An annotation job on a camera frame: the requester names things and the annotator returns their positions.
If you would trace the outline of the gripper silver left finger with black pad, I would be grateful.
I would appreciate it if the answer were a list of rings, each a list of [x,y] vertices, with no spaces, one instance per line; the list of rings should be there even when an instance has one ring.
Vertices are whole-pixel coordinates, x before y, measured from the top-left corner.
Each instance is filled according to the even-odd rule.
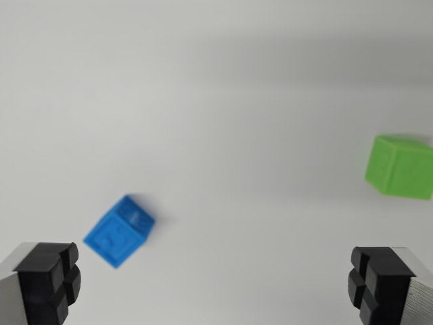
[[[1,261],[1,323],[60,325],[81,289],[75,243],[23,242]]]

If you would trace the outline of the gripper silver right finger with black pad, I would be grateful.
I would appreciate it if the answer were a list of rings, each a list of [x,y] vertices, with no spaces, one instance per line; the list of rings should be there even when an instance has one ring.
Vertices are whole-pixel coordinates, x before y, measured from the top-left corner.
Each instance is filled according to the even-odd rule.
[[[405,247],[351,253],[348,295],[363,324],[431,324],[432,272]]]

